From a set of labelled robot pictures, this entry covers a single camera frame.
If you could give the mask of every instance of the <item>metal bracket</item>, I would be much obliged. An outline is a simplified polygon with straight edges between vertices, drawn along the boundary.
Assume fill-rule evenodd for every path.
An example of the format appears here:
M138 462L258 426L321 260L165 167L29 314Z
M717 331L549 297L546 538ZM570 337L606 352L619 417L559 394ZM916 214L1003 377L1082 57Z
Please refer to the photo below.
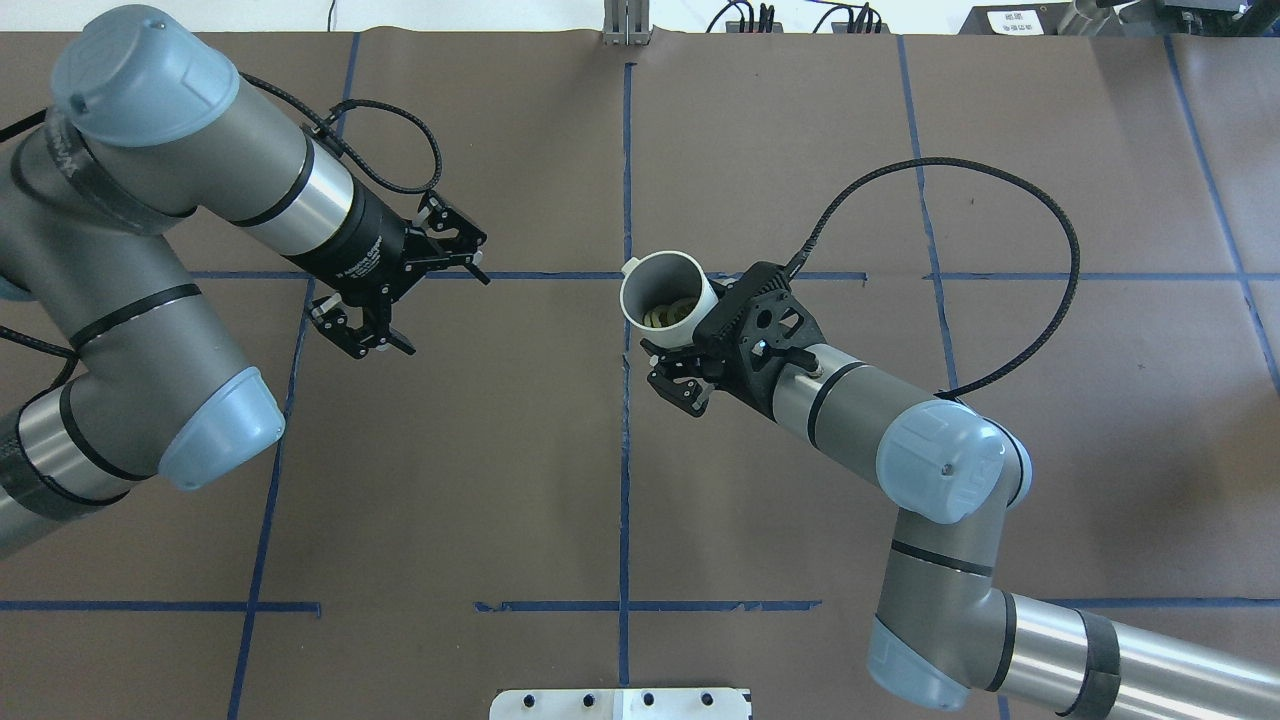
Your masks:
M489 706L489 720L750 720L751 691L650 688L506 691Z
M649 0L604 0L605 45L649 45Z

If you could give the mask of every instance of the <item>white label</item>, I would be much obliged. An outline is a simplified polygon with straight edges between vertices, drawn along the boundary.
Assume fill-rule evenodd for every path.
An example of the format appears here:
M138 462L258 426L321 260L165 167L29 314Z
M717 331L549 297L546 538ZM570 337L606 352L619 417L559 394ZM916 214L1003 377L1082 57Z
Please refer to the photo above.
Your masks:
M996 35L1044 35L1036 10L993 10L987 22Z

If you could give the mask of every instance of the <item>robotic arm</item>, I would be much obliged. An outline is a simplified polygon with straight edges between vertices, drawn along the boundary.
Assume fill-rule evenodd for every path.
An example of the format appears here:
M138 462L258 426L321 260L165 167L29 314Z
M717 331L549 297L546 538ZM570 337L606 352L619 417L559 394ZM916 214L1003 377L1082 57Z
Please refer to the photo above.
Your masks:
M311 322L353 357L413 352L392 305L426 272L488 282L485 234L434 182L399 218L332 154L347 146L328 123L300 129L154 8L91 22L52 91L44 128L0 155L0 299L38 300L90 372L0 418L0 557L151 475L202 487L283 434L163 237L197 205L332 286Z
M1272 667L993 588L1005 512L1030 489L1027 448L827 345L794 272L762 261L722 286L664 251L623 274L622 311L662 397L701 416L723 389L900 507L868 655L883 688L936 710L979 688L1065 717L1280 717Z

